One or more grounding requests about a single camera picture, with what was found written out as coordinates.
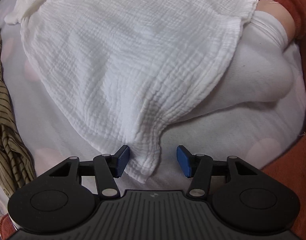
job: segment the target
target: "grooved black surface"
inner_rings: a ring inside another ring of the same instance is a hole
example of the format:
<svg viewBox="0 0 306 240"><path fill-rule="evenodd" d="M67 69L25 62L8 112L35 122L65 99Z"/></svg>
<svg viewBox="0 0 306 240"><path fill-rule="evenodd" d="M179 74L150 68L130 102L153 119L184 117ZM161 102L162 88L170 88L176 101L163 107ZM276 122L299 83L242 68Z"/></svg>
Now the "grooved black surface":
<svg viewBox="0 0 306 240"><path fill-rule="evenodd" d="M250 236L219 222L208 205L182 191L128 190L118 200L102 202L93 217L71 231L38 236L19 230L10 240L296 240L286 231Z"/></svg>

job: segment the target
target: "striped fabric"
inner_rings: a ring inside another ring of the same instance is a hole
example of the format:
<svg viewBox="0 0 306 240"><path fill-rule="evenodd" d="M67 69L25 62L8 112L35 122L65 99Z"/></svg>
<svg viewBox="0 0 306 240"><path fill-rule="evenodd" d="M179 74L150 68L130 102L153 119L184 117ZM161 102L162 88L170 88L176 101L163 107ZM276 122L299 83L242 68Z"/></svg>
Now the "striped fabric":
<svg viewBox="0 0 306 240"><path fill-rule="evenodd" d="M0 55L2 39L0 35ZM0 186L8 197L35 178L33 160L15 125L0 60Z"/></svg>

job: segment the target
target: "white muslin cloth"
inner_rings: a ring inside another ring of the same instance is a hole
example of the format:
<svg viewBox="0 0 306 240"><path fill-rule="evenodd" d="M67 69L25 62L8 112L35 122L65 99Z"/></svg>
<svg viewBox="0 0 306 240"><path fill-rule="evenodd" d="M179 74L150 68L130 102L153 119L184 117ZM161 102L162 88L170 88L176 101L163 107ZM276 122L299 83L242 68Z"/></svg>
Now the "white muslin cloth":
<svg viewBox="0 0 306 240"><path fill-rule="evenodd" d="M257 0L17 0L24 51L77 132L101 153L131 149L145 182L159 136L219 82Z"/></svg>

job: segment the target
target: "white knee-high sock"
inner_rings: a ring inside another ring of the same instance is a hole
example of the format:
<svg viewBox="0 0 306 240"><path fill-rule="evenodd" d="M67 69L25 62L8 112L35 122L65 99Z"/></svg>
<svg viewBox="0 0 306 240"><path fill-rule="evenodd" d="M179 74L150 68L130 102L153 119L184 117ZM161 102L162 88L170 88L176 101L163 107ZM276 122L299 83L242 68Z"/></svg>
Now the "white knee-high sock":
<svg viewBox="0 0 306 240"><path fill-rule="evenodd" d="M293 84L292 70L283 57L287 44L287 34L281 23L266 12L255 11L219 84L179 121L242 102L283 98Z"/></svg>

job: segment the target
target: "white bed sheet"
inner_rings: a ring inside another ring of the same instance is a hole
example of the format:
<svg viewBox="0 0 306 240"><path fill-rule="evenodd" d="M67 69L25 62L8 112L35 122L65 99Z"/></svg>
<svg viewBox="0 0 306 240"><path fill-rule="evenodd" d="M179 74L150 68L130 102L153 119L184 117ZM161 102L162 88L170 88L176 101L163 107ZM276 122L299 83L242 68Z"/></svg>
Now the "white bed sheet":
<svg viewBox="0 0 306 240"><path fill-rule="evenodd" d="M19 133L32 153L37 174L69 156L98 155L69 124L54 104L23 51L20 25L8 26L4 16L12 11L16 0L1 0L0 28L4 80L9 89ZM145 184L127 174L116 182L125 189L183 189L186 179L176 160L176 147L185 145L192 153L203 153L216 160L236 155L262 168L302 135L306 113L301 59L296 44L291 44L285 58L292 66L294 85L277 103L244 103L168 127L162 134L161 160L158 169ZM96 192L94 179L83 178L83 185ZM7 198L0 188L0 210L7 212Z"/></svg>

